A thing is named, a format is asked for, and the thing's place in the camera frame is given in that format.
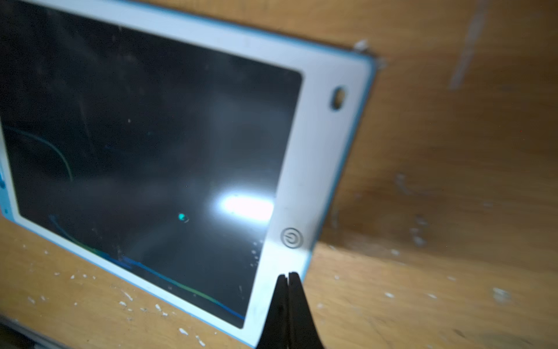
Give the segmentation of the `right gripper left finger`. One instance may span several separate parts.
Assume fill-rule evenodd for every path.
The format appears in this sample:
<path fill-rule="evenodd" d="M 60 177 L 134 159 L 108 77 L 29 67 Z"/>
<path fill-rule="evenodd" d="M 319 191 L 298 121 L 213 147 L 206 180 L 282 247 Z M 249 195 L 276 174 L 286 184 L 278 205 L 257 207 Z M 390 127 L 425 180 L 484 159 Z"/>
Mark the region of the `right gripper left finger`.
<path fill-rule="evenodd" d="M 288 300 L 288 280 L 285 275 L 280 275 L 276 282 L 270 308 L 256 349 L 284 349 L 289 346 Z"/>

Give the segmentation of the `blue-edged white drawing tablet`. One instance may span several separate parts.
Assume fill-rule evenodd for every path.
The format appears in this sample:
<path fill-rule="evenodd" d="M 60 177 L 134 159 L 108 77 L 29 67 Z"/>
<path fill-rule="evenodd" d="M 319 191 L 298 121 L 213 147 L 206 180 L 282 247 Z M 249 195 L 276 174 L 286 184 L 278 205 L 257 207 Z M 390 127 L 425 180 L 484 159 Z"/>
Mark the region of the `blue-edged white drawing tablet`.
<path fill-rule="evenodd" d="M 133 1 L 1 3 L 1 212 L 257 347 L 372 56 Z"/>

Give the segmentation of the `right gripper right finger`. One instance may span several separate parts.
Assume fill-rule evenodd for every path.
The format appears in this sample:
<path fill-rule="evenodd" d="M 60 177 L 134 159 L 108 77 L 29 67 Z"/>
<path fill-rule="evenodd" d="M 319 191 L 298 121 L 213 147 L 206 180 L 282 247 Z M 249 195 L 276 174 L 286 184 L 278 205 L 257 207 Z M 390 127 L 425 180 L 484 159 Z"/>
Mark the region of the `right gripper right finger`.
<path fill-rule="evenodd" d="M 324 349 L 298 273 L 288 277 L 289 348 Z"/>

